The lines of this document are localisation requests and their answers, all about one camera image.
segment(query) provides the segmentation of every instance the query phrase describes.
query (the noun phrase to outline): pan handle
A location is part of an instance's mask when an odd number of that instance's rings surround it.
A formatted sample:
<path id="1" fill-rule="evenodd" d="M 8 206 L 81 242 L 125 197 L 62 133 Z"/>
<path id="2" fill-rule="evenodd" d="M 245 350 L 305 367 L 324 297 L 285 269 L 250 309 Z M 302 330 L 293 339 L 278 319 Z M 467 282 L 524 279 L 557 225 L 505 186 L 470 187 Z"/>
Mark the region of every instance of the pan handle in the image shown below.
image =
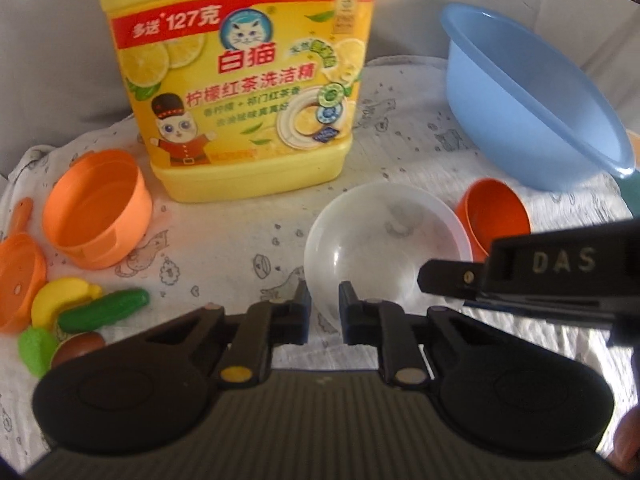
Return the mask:
<path id="1" fill-rule="evenodd" d="M 27 223 L 33 211 L 33 199 L 25 197 L 14 206 L 14 213 L 11 215 L 8 235 L 15 235 L 27 230 Z"/>

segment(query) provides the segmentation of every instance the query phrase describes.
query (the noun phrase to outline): patterned cloth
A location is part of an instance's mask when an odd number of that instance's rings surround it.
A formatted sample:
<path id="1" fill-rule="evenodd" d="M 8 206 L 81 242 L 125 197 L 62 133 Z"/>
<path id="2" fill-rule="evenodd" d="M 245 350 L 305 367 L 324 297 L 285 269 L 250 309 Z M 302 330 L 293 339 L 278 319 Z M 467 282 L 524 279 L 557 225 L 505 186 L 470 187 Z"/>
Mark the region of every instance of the patterned cloth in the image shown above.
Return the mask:
<path id="1" fill-rule="evenodd" d="M 305 237 L 314 219 L 336 196 L 366 182 L 389 180 L 420 187 L 454 206 L 474 180 L 500 178 L 521 197 L 536 231 L 628 218 L 618 187 L 607 175 L 574 192 L 551 194 L 520 186 L 492 166 L 456 123 L 445 98 L 445 74 L 441 59 L 401 57 L 372 63 L 364 71 L 354 146 L 341 176 L 277 196 L 198 205 L 172 202 L 150 172 L 131 118 L 56 150 L 37 146 L 10 176 L 0 200 L 0 230 L 7 228 L 12 206 L 31 196 L 29 231 L 46 254 L 50 280 L 81 276 L 107 292 L 146 288 L 152 298 L 149 307 L 101 331 L 107 342 L 114 342 L 210 301 L 239 313 L 258 300 L 290 298 L 304 277 Z M 146 237 L 123 262 L 89 272 L 74 267 L 47 243 L 40 216 L 48 193 L 70 162 L 87 151 L 106 148 L 122 148 L 136 157 L 154 199 L 154 214 Z M 612 426 L 635 404 L 630 353 L 609 351 L 605 333 L 507 314 L 469 309 L 465 313 L 602 373 L 616 397 Z M 0 349 L 0 454 L 23 470 L 46 448 L 31 413 L 36 379 L 19 361 L 15 337 L 0 338 Z M 373 349 L 341 344 L 337 330 L 318 311 L 312 314 L 309 343 L 278 348 L 273 362 L 276 367 L 297 368 L 377 366 Z M 601 448 L 611 449 L 610 431 Z"/>

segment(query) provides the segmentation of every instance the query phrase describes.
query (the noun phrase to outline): red banner on label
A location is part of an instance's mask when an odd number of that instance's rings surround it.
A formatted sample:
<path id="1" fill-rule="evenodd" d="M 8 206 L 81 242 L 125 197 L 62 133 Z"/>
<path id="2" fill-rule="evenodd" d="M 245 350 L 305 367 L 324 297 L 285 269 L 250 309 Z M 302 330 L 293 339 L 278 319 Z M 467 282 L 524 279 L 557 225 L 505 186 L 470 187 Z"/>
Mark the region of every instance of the red banner on label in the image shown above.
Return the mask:
<path id="1" fill-rule="evenodd" d="M 220 30 L 232 12 L 257 4 L 334 0 L 191 0 L 111 20 L 118 49 Z"/>

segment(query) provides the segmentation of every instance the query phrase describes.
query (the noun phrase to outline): translucent plastic bowl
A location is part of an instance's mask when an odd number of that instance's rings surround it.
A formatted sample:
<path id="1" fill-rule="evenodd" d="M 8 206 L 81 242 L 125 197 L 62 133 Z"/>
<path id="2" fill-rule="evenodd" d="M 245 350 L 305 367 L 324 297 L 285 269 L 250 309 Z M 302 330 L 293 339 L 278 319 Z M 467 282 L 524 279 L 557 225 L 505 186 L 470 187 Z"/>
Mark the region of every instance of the translucent plastic bowl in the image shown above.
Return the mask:
<path id="1" fill-rule="evenodd" d="M 305 277 L 315 306 L 340 329 L 338 285 L 360 298 L 395 301 L 424 314 L 444 298 L 416 284 L 431 258 L 471 261 L 471 246 L 453 211 L 430 193 L 380 182 L 333 200 L 316 219 L 305 247 Z"/>
<path id="2" fill-rule="evenodd" d="M 521 183 L 565 191 L 601 171 L 634 171 L 611 105 L 559 50 L 496 12 L 450 4 L 447 99 L 484 156 Z"/>

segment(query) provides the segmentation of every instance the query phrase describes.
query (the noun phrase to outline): white bowl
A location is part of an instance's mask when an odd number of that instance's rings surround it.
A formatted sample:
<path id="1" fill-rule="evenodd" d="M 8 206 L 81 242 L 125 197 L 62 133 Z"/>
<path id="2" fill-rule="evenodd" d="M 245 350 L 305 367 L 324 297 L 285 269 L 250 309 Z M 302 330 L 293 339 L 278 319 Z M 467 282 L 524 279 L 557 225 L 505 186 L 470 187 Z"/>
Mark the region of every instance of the white bowl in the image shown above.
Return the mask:
<path id="1" fill-rule="evenodd" d="M 315 306 L 340 330 L 338 285 L 349 280 L 362 299 L 394 301 L 424 314 L 444 298 L 423 294 L 420 267 L 432 258 L 471 261 L 453 211 L 432 194 L 389 182 L 366 184 L 320 213 L 305 246 L 305 278 Z"/>

